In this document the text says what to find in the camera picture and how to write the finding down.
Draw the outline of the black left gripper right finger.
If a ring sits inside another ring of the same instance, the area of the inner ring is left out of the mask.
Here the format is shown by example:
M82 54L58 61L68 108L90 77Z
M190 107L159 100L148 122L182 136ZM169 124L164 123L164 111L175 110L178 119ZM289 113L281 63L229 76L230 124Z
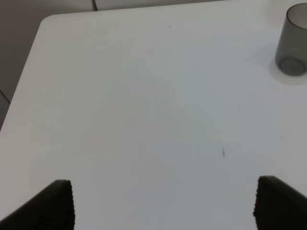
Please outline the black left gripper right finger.
M259 230L305 230L307 197L275 176L261 176L253 216Z

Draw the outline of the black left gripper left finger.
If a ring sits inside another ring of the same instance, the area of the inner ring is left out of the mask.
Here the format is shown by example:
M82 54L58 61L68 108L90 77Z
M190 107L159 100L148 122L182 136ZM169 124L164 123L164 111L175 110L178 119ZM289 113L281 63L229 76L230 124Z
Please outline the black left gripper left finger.
M55 180L0 221L2 230L73 230L74 227L70 180Z

